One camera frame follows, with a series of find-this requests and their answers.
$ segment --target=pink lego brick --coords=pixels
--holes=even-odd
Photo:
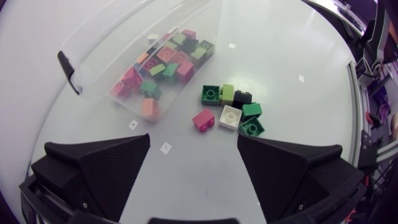
[[[151,120],[159,117],[159,106],[155,99],[146,98],[142,102],[142,115]]]
[[[182,62],[177,69],[177,75],[181,82],[188,83],[193,77],[193,64],[188,60]]]
[[[111,95],[116,98],[126,99],[130,95],[129,88],[118,82],[111,90]]]
[[[214,125],[214,114],[209,109],[204,109],[192,121],[195,127],[201,132],[205,132],[208,128]]]
[[[182,34],[187,36],[189,39],[196,40],[196,38],[197,38],[197,33],[192,30],[183,30]]]
[[[163,62],[163,63],[170,63],[173,56],[177,53],[176,50],[174,50],[171,47],[164,47],[162,50],[160,50],[159,53],[157,53],[157,57]]]
[[[182,62],[188,60],[189,57],[182,51],[178,52],[177,54],[175,54],[173,56],[173,58],[171,58],[171,62],[172,63],[176,63],[177,65],[180,65]]]
[[[123,77],[122,82],[131,88],[132,92],[135,94],[139,93],[139,87],[144,82],[144,79],[138,74],[134,67],[131,67]]]
[[[154,58],[150,58],[147,62],[145,62],[144,66],[142,66],[142,68],[145,70],[146,74],[149,74],[149,70],[153,67],[155,67],[157,64],[159,64],[159,61],[154,59]]]

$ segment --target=green lego brick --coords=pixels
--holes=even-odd
[[[206,50],[198,47],[191,54],[191,61],[197,67],[201,67],[206,62]]]
[[[201,47],[206,50],[206,59],[210,58],[216,49],[215,45],[207,40],[201,41],[198,47]]]
[[[255,116],[242,123],[239,130],[242,134],[252,137],[257,137],[265,131]]]
[[[224,84],[223,87],[221,88],[221,105],[225,106],[232,106],[232,103],[234,101],[234,86],[233,85],[228,85]]]
[[[164,43],[164,47],[170,47],[171,49],[174,49],[174,50],[177,50],[177,44],[175,44],[175,43],[172,43],[172,42],[170,42],[170,41],[166,41],[165,43]]]
[[[159,100],[162,96],[162,92],[156,83],[144,81],[139,87],[140,91],[144,94],[146,98],[154,98]]]
[[[164,64],[158,64],[149,70],[150,75],[155,78],[155,80],[160,80],[163,78],[163,71],[166,69]]]
[[[204,85],[201,93],[201,103],[210,106],[220,105],[220,87]]]
[[[177,83],[177,73],[175,72],[177,67],[178,65],[176,63],[170,63],[163,72],[163,77],[170,84]]]
[[[245,104],[242,106],[242,119],[248,120],[252,117],[260,117],[262,114],[261,106],[259,103]]]
[[[183,35],[182,33],[178,33],[177,35],[175,35],[174,37],[173,37],[173,42],[174,43],[176,43],[177,45],[182,45],[182,43],[184,42],[184,40],[186,39],[187,37],[185,36],[185,35]]]

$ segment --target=lego stud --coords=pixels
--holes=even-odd
[[[236,117],[236,116],[235,116],[234,113],[228,113],[228,114],[226,115],[226,118],[228,119],[227,122],[228,122],[228,123],[234,122],[235,117]]]
[[[248,133],[249,134],[253,134],[257,131],[257,126],[254,124],[250,124],[249,128],[248,128]]]

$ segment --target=white table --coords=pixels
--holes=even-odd
[[[41,130],[32,162],[47,141],[78,143],[149,133],[151,147],[121,223],[150,217],[264,223],[236,147],[238,134],[215,126],[200,134],[192,118],[203,110],[202,85],[233,84],[262,106],[262,138],[343,146],[352,132],[346,66],[353,56],[339,33],[302,1],[224,1],[216,53],[188,83],[162,121],[152,124],[109,98],[86,101],[66,86]],[[209,106],[219,119],[222,108]],[[135,130],[128,125],[135,119]],[[166,155],[159,149],[172,145]]]

